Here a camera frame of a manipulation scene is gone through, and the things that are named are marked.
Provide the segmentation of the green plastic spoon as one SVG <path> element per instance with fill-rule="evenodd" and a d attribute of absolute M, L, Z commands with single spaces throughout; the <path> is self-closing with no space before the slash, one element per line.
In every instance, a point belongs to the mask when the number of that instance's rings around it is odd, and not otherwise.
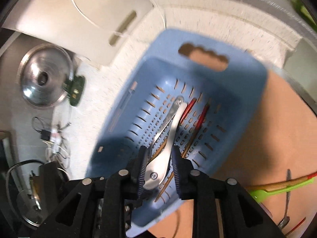
<path fill-rule="evenodd" d="M 301 181 L 298 184 L 289 185 L 285 188 L 280 188 L 280 189 L 272 190 L 272 191 L 267 191 L 265 189 L 254 190 L 254 191 L 249 191 L 249 194 L 254 198 L 254 200 L 257 203 L 261 203 L 270 196 L 278 195 L 281 193 L 287 193 L 287 192 L 298 189 L 300 187 L 303 187 L 303 186 L 308 185 L 308 184 L 313 183 L 313 182 L 314 182 L 314 177 L 307 179 L 305 181 Z"/>

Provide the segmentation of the small metal spoon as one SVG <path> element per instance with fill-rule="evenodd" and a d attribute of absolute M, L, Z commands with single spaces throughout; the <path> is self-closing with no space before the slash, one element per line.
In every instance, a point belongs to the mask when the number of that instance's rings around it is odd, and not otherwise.
<path fill-rule="evenodd" d="M 287 169 L 286 180 L 287 181 L 291 180 L 291 170 L 290 169 Z M 290 195 L 291 195 L 291 192 L 288 191 L 286 193 L 286 203 L 285 203 L 284 216 L 283 216 L 282 220 L 278 224 L 278 228 L 280 230 L 284 229 L 287 226 L 287 224 L 289 223 L 289 221 L 290 221 L 290 217 L 287 215 L 288 206 L 289 206 L 289 202 L 290 202 Z"/>

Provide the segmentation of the white plastic cutting board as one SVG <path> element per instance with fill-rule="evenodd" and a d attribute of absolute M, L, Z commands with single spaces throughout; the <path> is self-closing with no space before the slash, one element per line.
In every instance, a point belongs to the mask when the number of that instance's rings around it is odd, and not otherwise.
<path fill-rule="evenodd" d="M 18 0 L 3 27 L 106 66 L 152 8 L 149 0 Z"/>

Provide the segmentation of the green circuit board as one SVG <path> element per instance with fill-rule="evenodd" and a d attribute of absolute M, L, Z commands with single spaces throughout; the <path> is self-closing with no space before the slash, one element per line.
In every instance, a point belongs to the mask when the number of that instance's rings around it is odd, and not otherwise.
<path fill-rule="evenodd" d="M 67 80 L 66 83 L 63 84 L 63 88 L 68 94 L 71 106 L 78 106 L 83 94 L 84 87 L 84 76 L 74 76 L 73 80 Z"/>

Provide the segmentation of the brown table mat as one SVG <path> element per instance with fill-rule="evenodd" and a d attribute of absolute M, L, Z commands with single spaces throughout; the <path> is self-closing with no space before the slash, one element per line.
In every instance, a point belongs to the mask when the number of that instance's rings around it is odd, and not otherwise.
<path fill-rule="evenodd" d="M 214 178 L 233 177 L 244 186 L 270 184 L 285 180 L 287 169 L 293 178 L 316 171 L 316 116 L 284 79 L 270 71 L 257 112 Z M 285 203 L 283 194 L 265 200 L 275 223 L 283 218 Z M 284 233 L 305 237 L 315 214 L 316 183 L 292 191 Z"/>

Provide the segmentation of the metal spoon in basket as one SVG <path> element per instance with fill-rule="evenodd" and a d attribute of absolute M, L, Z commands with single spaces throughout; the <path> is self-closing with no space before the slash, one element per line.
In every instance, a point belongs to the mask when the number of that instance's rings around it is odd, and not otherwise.
<path fill-rule="evenodd" d="M 171 109 L 169 110 L 167 116 L 163 120 L 162 125 L 158 129 L 158 132 L 155 134 L 154 139 L 153 139 L 153 141 L 152 141 L 152 143 L 150 144 L 150 147 L 149 147 L 149 152 L 150 152 L 150 155 L 151 155 L 150 161 L 154 160 L 161 153 L 161 151 L 163 151 L 163 149 L 165 148 L 165 145 L 167 143 L 167 138 L 164 138 L 162 143 L 160 144 L 160 146 L 157 147 L 157 150 L 154 153 L 152 153 L 155 144 L 157 143 L 157 141 L 160 138 L 161 134 L 165 131 L 166 127 L 169 125 L 169 123 L 171 122 L 173 117 L 175 116 L 178 108 L 180 107 L 180 105 L 182 104 L 183 101 L 184 101 L 184 97 L 183 96 L 177 96 L 176 97 L 176 99 L 174 100 L 174 102 L 173 102 L 173 104 L 171 106 Z"/>

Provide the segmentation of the blue plastic drain basket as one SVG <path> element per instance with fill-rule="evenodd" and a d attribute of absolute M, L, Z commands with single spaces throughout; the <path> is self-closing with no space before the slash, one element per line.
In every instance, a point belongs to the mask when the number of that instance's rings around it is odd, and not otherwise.
<path fill-rule="evenodd" d="M 223 42 L 177 29 L 149 46 L 116 99 L 87 167 L 88 177 L 110 177 L 150 149 L 149 198 L 132 211 L 128 237 L 170 213 L 179 199 L 171 178 L 171 147 L 193 167 L 212 175 L 229 156 L 261 100 L 268 73 L 250 54 Z"/>

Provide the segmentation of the steel pot lid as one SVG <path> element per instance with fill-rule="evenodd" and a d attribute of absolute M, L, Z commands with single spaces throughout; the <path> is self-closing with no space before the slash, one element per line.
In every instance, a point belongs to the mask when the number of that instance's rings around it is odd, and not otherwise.
<path fill-rule="evenodd" d="M 66 99 L 74 78 L 70 55 L 53 44 L 40 44 L 21 59 L 17 81 L 21 96 L 38 110 L 55 107 Z"/>

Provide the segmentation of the red-tipped wooden chopstick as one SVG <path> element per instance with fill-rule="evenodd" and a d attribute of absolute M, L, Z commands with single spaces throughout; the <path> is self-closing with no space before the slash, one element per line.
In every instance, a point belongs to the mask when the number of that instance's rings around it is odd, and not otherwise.
<path fill-rule="evenodd" d="M 189 142 L 187 143 L 184 151 L 182 152 L 181 156 L 182 158 L 186 158 L 187 153 L 189 152 L 189 149 L 191 148 L 193 141 L 195 140 L 197 134 L 199 133 L 199 130 L 201 129 L 202 123 L 204 122 L 204 119 L 206 117 L 206 114 L 208 112 L 208 109 L 210 108 L 210 103 L 207 103 L 204 106 L 204 109 L 200 115 L 200 117 L 198 118 L 198 122 L 195 126 L 195 130 L 193 131 L 193 134 L 191 135 L 191 138 L 189 139 Z M 166 188 L 169 186 L 170 182 L 172 181 L 172 179 L 174 178 L 174 173 L 172 173 L 166 183 L 164 184 L 163 188 L 160 190 L 159 194 L 157 195 L 156 199 L 154 200 L 154 202 L 157 202 L 161 196 L 163 195 L 163 193 L 165 192 Z"/>
<path fill-rule="evenodd" d="M 191 100 L 191 102 L 189 102 L 189 104 L 187 105 L 187 107 L 186 107 L 186 109 L 185 109 L 185 111 L 184 111 L 184 113 L 183 113 L 178 125 L 182 125 L 183 124 L 183 121 L 186 119 L 187 115 L 192 110 L 192 108 L 195 105 L 196 101 L 197 101 L 197 99 L 193 98 Z M 167 137 L 164 138 L 163 143 L 160 145 L 160 147 L 157 149 L 157 151 L 153 154 L 153 156 L 151 157 L 150 161 L 154 160 L 154 158 L 156 158 L 161 153 L 161 151 L 164 149 L 166 143 L 167 143 Z"/>
<path fill-rule="evenodd" d="M 306 180 L 309 180 L 309 179 L 316 177 L 316 175 L 317 175 L 317 172 L 314 172 L 314 173 L 308 174 L 306 176 L 302 176 L 302 177 L 291 179 L 291 180 L 286 180 L 283 182 L 263 184 L 263 185 L 245 186 L 245 189 L 248 191 L 252 191 L 252 190 L 277 190 L 277 189 L 281 189 L 283 187 L 292 186 L 292 185 L 296 185 L 296 184 L 305 182 Z"/>

